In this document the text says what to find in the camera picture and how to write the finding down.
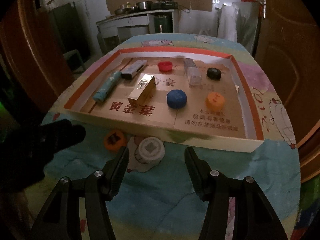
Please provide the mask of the white plastic sheet roll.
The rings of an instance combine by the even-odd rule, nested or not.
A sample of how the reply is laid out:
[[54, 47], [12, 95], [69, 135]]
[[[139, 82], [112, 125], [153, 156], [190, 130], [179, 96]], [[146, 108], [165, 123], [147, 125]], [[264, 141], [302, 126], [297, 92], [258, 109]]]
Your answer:
[[218, 12], [217, 37], [237, 42], [255, 55], [261, 17], [258, 2], [233, 2], [223, 5]]

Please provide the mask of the dark green appliance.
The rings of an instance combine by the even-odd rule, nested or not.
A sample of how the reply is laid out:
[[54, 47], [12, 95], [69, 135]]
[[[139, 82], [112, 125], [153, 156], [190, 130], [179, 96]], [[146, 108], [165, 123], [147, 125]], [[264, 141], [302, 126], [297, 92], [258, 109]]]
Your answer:
[[155, 33], [172, 33], [172, 17], [170, 15], [157, 15], [154, 17]]

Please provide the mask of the black gas stove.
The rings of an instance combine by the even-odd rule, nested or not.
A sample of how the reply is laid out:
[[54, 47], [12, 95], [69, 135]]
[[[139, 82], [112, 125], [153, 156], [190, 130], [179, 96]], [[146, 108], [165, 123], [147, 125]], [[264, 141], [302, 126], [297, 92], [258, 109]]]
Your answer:
[[175, 0], [157, 0], [151, 5], [152, 10], [178, 9], [178, 3]]

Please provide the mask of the left wooden door frame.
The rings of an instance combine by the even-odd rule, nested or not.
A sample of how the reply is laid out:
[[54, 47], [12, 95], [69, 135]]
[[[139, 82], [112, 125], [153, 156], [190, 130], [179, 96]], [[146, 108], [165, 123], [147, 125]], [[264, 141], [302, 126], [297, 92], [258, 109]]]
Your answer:
[[73, 82], [43, 0], [16, 0], [1, 20], [1, 45], [29, 98], [47, 111]]

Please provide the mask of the orange cap with black print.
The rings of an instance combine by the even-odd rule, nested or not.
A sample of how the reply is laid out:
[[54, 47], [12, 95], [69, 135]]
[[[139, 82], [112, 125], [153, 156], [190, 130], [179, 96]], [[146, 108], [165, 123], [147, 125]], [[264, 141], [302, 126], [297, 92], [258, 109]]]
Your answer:
[[127, 146], [127, 138], [122, 131], [112, 130], [104, 137], [104, 146], [108, 151], [117, 153], [121, 147]]

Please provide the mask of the black bottle cap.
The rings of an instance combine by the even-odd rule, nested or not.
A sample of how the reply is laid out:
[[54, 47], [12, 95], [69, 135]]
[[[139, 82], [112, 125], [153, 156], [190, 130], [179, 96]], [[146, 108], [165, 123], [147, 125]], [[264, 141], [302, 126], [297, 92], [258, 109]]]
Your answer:
[[207, 69], [207, 77], [211, 80], [219, 81], [221, 79], [222, 72], [217, 68], [208, 68]]

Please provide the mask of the red bottle cap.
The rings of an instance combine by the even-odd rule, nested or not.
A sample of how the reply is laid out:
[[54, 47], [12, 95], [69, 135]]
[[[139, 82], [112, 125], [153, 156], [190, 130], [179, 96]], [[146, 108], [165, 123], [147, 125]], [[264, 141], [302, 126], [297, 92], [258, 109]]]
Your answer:
[[158, 64], [158, 69], [160, 72], [170, 72], [172, 71], [173, 64], [171, 61], [161, 61]]

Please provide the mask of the brown wooden door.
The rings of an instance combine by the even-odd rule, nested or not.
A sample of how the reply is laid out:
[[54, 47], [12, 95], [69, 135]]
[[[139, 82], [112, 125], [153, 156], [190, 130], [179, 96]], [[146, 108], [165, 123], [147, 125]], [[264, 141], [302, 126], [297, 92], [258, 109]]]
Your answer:
[[262, 0], [255, 60], [274, 86], [293, 127], [301, 181], [319, 175], [319, 20], [304, 0]]

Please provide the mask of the plain orange bottle cap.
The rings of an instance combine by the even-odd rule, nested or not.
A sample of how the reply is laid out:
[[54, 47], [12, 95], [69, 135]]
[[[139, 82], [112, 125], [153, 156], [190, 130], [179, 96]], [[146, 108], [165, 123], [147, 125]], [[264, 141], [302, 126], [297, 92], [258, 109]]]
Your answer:
[[206, 97], [206, 106], [211, 111], [221, 111], [225, 105], [225, 98], [217, 92], [210, 92]]

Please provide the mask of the white kitchen counter cabinet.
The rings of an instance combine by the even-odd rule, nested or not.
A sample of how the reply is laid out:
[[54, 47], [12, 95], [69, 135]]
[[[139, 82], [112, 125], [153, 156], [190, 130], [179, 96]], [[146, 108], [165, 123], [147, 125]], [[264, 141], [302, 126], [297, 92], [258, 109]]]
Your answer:
[[170, 15], [172, 33], [178, 32], [179, 11], [177, 9], [142, 11], [97, 22], [97, 39], [101, 52], [106, 54], [133, 36], [156, 34], [154, 17], [157, 15]]

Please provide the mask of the white black rectangular box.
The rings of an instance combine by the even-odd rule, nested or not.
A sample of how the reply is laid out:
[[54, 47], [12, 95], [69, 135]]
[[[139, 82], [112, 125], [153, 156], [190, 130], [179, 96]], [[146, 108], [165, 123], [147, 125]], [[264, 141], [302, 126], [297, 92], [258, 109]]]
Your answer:
[[121, 71], [121, 78], [125, 80], [132, 80], [146, 65], [147, 60], [135, 61]]

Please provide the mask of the shallow cardboard tray box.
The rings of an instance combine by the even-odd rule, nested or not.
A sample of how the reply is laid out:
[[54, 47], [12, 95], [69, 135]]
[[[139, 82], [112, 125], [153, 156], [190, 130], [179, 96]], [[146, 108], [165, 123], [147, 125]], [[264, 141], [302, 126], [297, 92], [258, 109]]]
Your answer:
[[[199, 68], [200, 85], [189, 85], [184, 59], [193, 59]], [[140, 74], [132, 80], [120, 80], [104, 102], [93, 100], [93, 95], [113, 72], [137, 60], [147, 60], [140, 74], [154, 75], [156, 79], [156, 88], [142, 106], [133, 107], [127, 99]], [[171, 61], [172, 71], [160, 72], [161, 61]], [[208, 78], [208, 68], [221, 70], [221, 79]], [[167, 105], [167, 94], [174, 89], [187, 95], [187, 104], [181, 109]], [[207, 108], [205, 101], [210, 92], [220, 93], [225, 98], [221, 111]], [[233, 55], [211, 50], [183, 47], [115, 50], [85, 72], [85, 78], [63, 107], [75, 120], [178, 144], [253, 152], [264, 142], [259, 114], [239, 64]]]

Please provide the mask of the teal rectangular box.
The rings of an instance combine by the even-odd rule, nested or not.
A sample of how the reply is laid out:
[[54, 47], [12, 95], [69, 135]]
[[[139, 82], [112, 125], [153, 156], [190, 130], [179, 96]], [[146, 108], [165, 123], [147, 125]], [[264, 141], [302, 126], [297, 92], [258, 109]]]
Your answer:
[[112, 89], [115, 87], [115, 85], [119, 82], [120, 79], [120, 71], [115, 71], [114, 73], [112, 73], [93, 95], [93, 100], [95, 102], [104, 102], [104, 100], [109, 96]]

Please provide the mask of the blue bottle cap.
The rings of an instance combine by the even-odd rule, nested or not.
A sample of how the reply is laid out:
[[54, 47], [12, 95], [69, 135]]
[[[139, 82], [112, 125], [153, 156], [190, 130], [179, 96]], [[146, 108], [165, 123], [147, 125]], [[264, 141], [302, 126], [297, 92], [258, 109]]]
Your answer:
[[172, 109], [181, 109], [187, 104], [187, 95], [180, 89], [171, 90], [167, 94], [167, 105]]

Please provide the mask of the gold rectangular box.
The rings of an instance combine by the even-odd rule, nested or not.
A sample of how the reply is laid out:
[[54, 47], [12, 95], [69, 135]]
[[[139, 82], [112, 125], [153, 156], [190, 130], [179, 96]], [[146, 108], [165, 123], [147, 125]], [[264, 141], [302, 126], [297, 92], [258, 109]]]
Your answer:
[[127, 97], [129, 104], [133, 107], [142, 106], [155, 88], [156, 79], [154, 75], [140, 74], [134, 89]]

